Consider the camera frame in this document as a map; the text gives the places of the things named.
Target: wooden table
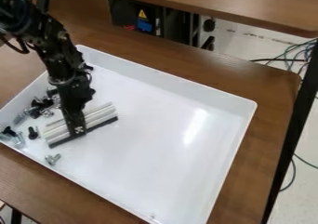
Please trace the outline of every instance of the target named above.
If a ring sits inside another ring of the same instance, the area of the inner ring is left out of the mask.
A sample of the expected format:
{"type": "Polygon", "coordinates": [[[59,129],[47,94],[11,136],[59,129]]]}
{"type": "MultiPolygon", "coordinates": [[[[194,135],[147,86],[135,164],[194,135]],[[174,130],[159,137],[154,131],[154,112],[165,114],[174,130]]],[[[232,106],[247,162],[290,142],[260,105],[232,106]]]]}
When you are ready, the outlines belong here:
{"type": "MultiPolygon", "coordinates": [[[[51,14],[83,44],[164,72],[252,99],[258,109],[208,223],[260,223],[280,156],[299,78],[256,63],[107,23],[103,0],[52,0],[51,14]]],[[[0,102],[12,98],[44,65],[1,47],[0,102]]],[[[0,199],[42,223],[143,223],[23,155],[0,145],[0,199]]]]}

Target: blue label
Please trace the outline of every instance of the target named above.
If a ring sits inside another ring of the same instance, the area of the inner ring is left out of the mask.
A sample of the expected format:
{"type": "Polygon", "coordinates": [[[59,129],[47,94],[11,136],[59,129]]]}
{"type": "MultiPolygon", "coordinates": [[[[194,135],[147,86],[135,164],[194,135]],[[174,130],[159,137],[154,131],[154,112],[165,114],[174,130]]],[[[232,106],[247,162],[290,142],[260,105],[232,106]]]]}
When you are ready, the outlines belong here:
{"type": "Polygon", "coordinates": [[[152,25],[143,20],[138,20],[138,28],[149,33],[152,31],[152,25]]]}

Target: wooden shelf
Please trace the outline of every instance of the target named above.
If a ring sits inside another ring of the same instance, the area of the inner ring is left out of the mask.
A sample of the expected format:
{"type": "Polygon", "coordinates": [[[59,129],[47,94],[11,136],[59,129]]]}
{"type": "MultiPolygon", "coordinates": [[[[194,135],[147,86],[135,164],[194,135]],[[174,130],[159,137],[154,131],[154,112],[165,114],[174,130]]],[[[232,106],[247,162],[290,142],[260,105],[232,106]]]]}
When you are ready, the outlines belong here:
{"type": "Polygon", "coordinates": [[[139,0],[304,37],[318,36],[318,0],[139,0]]]}

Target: bolt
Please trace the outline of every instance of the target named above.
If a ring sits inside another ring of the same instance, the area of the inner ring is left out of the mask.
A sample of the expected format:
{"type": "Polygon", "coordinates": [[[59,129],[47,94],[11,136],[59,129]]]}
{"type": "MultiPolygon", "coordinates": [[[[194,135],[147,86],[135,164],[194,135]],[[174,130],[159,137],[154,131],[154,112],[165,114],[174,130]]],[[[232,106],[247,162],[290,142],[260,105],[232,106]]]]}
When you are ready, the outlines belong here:
{"type": "Polygon", "coordinates": [[[55,163],[60,159],[61,155],[60,153],[52,156],[52,155],[47,155],[46,156],[46,161],[49,165],[54,166],[55,163]]]}
{"type": "Polygon", "coordinates": [[[10,135],[6,135],[4,133],[0,133],[0,139],[3,140],[3,141],[9,141],[11,140],[11,136],[10,135]]]}
{"type": "Polygon", "coordinates": [[[29,126],[29,139],[36,139],[38,138],[39,134],[34,131],[33,127],[29,126]]]}
{"type": "Polygon", "coordinates": [[[4,129],[3,133],[6,134],[6,135],[11,136],[12,138],[14,138],[14,137],[17,136],[17,133],[14,132],[13,130],[11,130],[11,127],[10,127],[10,126],[7,126],[7,127],[4,129]]]}
{"type": "Polygon", "coordinates": [[[15,143],[17,149],[23,148],[23,146],[25,145],[25,140],[22,132],[18,132],[17,136],[13,137],[13,142],[15,143]]]}

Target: black screw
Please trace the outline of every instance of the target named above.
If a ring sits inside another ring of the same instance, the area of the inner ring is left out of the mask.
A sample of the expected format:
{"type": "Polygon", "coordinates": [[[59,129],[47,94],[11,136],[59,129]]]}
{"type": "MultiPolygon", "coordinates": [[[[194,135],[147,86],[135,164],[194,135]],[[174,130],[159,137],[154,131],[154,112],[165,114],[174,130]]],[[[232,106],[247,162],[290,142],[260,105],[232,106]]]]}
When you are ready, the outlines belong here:
{"type": "Polygon", "coordinates": [[[6,134],[6,135],[10,135],[11,137],[16,137],[17,136],[17,133],[14,132],[13,130],[11,130],[10,126],[7,126],[5,128],[5,130],[3,131],[3,133],[6,134]]]}
{"type": "Polygon", "coordinates": [[[29,139],[36,139],[38,138],[39,134],[34,131],[33,127],[29,127],[29,139]]]}

